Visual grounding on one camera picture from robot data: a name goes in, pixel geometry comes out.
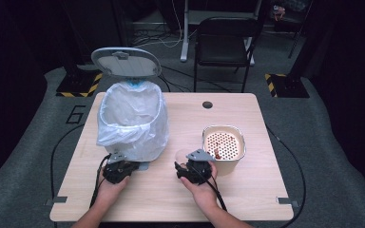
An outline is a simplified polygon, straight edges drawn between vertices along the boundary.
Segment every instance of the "trash can lid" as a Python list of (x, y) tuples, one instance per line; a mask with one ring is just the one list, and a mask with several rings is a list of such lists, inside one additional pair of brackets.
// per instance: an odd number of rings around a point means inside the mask
[(91, 60), (103, 73), (126, 79), (157, 77), (162, 73), (159, 60), (134, 47), (103, 47), (91, 53)]

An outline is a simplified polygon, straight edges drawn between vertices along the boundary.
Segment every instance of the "light wood tabletop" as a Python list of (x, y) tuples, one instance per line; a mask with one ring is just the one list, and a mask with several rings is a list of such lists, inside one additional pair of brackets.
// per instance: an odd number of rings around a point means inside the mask
[[(106, 150), (96, 145), (97, 112), (105, 93), (99, 93), (78, 141), (50, 218), (78, 220), (87, 210), (98, 166)], [(128, 186), (104, 221), (168, 222), (207, 221), (191, 193), (177, 178), (174, 161), (178, 153), (202, 148), (202, 132), (209, 125), (233, 125), (245, 141), (246, 154), (234, 171), (217, 177), (229, 213), (241, 220), (289, 220), (290, 205), (277, 159), (257, 98), (250, 93), (164, 93), (169, 121), (169, 141), (162, 155), (145, 171), (134, 171)], [(212, 108), (204, 108), (211, 102)]]

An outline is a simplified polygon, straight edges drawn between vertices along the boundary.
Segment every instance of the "person's right hand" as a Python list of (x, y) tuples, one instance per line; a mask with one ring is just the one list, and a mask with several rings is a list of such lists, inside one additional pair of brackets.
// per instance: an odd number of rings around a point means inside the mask
[[(212, 168), (212, 177), (208, 181), (212, 183), (214, 187), (216, 187), (215, 179), (218, 176), (218, 170), (216, 169), (216, 166), (213, 162), (209, 161), (209, 164)], [(187, 178), (181, 177), (180, 180), (182, 181), (182, 184), (192, 193), (194, 197), (194, 201), (197, 203), (197, 205), (202, 209), (206, 210), (210, 207), (219, 207), (216, 202), (216, 193), (215, 191), (207, 184), (206, 182), (197, 185), (194, 183), (191, 183)]]

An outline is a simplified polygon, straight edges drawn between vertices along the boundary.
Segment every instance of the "chair seat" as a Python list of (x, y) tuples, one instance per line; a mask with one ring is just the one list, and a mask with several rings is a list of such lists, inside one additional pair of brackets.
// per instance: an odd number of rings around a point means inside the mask
[(203, 35), (197, 48), (201, 66), (246, 67), (249, 64), (241, 37)]

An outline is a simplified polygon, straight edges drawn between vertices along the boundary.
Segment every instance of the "plastic trash bag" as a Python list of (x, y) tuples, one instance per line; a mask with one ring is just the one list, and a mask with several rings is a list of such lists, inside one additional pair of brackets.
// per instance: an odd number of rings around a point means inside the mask
[(97, 145), (119, 151), (131, 162), (151, 162), (168, 142), (166, 103), (160, 88), (148, 81), (114, 84), (98, 113)]

